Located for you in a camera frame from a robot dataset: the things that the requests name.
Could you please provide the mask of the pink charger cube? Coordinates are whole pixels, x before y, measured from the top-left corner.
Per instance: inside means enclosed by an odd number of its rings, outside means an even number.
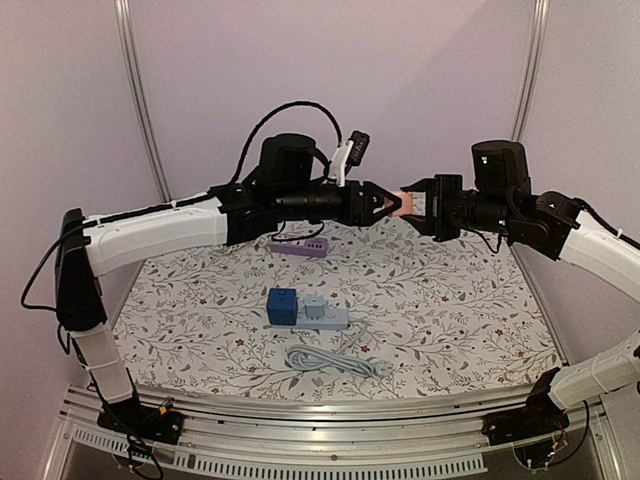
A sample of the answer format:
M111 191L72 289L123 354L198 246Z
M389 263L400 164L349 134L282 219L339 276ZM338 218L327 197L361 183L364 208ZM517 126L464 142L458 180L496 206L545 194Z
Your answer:
M393 217L412 215L414 213L414 193L395 191L394 195L401 200L400 207L392 213Z

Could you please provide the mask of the purple power strip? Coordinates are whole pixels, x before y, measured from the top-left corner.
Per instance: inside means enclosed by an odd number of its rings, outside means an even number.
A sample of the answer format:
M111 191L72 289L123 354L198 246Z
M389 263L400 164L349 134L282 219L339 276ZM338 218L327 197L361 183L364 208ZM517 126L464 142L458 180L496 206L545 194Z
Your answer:
M310 258L325 258L329 251L329 241L323 237L289 242L270 242L272 253Z

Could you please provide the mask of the light blue charger plug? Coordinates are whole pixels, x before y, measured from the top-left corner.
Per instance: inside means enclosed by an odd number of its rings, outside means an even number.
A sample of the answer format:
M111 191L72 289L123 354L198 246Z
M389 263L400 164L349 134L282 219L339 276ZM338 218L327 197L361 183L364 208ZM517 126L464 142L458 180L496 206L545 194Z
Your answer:
M325 317L325 300L322 296L305 297L303 308L307 319L319 320Z

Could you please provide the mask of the dark blue cube socket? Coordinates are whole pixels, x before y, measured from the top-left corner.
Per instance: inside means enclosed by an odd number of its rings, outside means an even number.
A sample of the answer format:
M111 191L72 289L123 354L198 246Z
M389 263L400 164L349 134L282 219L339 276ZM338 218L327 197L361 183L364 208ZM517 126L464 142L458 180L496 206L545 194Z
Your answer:
M297 291L288 288L271 288L267 298L269 324L276 327L292 327L297 323Z

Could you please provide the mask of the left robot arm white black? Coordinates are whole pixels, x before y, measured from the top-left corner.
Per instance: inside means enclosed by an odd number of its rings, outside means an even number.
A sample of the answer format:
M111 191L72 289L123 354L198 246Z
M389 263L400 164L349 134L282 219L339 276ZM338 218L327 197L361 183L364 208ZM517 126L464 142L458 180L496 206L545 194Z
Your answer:
M369 227L398 211L401 199L370 181L349 181L361 163L368 135L339 139L327 157L314 139L295 133L266 138L257 166L204 193L111 215L66 212L55 259L55 303L50 311L68 332L95 381L111 419L128 434L148 426L135 399L101 298L98 279L123 266L179 250L232 246L277 230L286 221Z

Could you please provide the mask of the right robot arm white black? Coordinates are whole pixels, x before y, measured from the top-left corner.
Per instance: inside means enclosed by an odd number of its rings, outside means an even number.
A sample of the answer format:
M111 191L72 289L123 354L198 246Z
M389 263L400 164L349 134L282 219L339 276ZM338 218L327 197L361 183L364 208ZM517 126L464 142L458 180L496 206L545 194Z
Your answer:
M437 242L462 231L496 233L508 244L531 247L600 278L633 300L639 298L639 244L608 224L585 200L556 191L531 191L526 152L519 142L490 140L471 148L475 186L458 174L437 174L408 186L425 196L425 213L405 216L420 234ZM639 380L639 335L576 365L545 373L517 415L517 427L537 436L556 411Z

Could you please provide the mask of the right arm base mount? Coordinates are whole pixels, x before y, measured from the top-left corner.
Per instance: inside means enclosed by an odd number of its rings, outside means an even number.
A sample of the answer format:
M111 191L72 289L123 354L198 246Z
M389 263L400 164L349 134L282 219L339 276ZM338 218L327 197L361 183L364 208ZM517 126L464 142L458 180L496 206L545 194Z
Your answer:
M495 446L550 434L568 426L567 414L551 400L527 400L522 407L483 416L481 433Z

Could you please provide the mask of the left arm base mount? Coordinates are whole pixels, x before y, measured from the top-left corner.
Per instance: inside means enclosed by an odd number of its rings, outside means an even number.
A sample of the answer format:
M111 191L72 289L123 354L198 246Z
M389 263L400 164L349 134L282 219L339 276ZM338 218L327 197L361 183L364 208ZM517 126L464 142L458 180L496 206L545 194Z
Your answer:
M101 428L169 445L177 445L185 416L167 407L150 407L138 399L104 403L97 425Z

